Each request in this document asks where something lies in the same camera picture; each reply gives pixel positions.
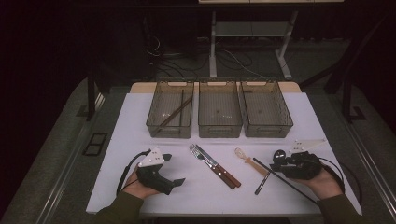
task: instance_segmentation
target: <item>storage bin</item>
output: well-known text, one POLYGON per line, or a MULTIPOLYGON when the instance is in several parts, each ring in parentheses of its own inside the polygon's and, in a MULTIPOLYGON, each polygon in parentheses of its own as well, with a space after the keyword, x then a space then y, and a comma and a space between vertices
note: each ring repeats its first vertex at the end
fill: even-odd
POLYGON ((242 115, 234 78, 201 78, 198 125, 202 138, 237 138, 242 115))
POLYGON ((286 137, 293 121, 276 81, 241 80, 239 97, 246 137, 286 137))
POLYGON ((193 79, 162 78, 157 82, 146 122, 151 137, 191 137, 193 92, 193 79))

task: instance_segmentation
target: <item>hand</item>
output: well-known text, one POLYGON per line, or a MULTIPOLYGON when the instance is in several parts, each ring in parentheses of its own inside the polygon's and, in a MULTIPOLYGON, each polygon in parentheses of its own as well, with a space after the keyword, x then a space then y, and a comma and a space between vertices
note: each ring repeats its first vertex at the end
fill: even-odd
POLYGON ((148 188, 139 182, 136 175, 137 166, 134 168, 132 174, 126 180, 124 189, 122 191, 132 194, 135 197, 145 199, 148 196, 159 194, 160 192, 156 189, 148 188))
POLYGON ((310 180, 293 179, 295 182, 308 186, 321 200, 343 194, 337 181, 325 169, 310 180))

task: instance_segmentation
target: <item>table surface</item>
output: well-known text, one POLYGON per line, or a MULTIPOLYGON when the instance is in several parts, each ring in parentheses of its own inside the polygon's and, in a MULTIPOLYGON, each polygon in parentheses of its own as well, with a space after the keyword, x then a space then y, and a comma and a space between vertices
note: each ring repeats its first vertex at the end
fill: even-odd
MULTIPOLYGON (((262 175, 243 160, 234 150, 242 148, 247 156, 257 158, 268 165, 278 149, 289 151, 296 139, 326 139, 315 112, 305 93, 292 82, 280 82, 285 101, 294 125, 286 138, 249 138, 241 132, 239 138, 206 138, 198 136, 197 95, 193 99, 193 116, 190 139, 151 138, 146 126, 155 83, 135 83, 127 94, 116 128, 111 137, 101 170, 96 179, 87 206, 88 213, 96 213, 109 206, 116 197, 116 188, 124 167, 139 152, 158 147, 165 154, 172 154, 160 174, 169 180, 186 178, 182 186, 174 188, 170 195, 159 194, 145 200, 141 217, 298 217, 318 216, 318 207, 288 185, 270 175, 261 193, 254 191, 262 181, 262 175), (189 151, 190 144, 205 149, 241 183, 240 188, 230 189, 202 161, 189 151)), ((311 151, 321 158, 339 164, 330 144, 311 151)), ((314 200, 315 195, 305 186, 290 182, 314 200)), ((346 196, 361 213, 361 207, 347 180, 346 196)))

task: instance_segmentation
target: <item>wooden handle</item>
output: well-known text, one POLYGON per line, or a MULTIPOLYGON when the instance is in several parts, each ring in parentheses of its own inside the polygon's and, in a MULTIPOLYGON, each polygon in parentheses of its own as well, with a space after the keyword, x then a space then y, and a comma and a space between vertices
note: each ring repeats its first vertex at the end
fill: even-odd
POLYGON ((239 182, 237 179, 235 179, 235 177, 233 177, 233 175, 231 175, 230 173, 228 173, 222 166, 220 166, 219 164, 217 165, 217 167, 219 168, 219 170, 221 170, 221 172, 223 173, 223 175, 225 175, 227 178, 229 178, 233 184, 239 188, 241 187, 241 182, 239 182))
POLYGON ((250 164, 255 170, 257 170, 260 174, 263 176, 266 176, 268 174, 268 171, 265 170, 263 167, 261 167, 259 164, 254 162, 250 157, 245 159, 245 163, 250 164))
POLYGON ((235 188, 235 184, 233 183, 233 181, 227 178, 227 176, 225 176, 217 166, 212 166, 212 168, 210 169, 213 171, 213 173, 215 173, 218 177, 220 177, 220 179, 224 181, 224 183, 226 183, 228 187, 230 187, 230 189, 235 188))

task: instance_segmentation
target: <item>sleeve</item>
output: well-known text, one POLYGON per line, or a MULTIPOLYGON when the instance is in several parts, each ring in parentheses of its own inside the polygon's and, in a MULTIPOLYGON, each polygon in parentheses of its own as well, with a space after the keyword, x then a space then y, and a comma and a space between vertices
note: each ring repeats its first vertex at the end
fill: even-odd
POLYGON ((369 224, 359 215, 345 194, 318 202, 326 224, 369 224))
POLYGON ((114 202, 96 213, 94 224, 134 224, 138 223, 143 200, 131 194, 120 192, 114 202))

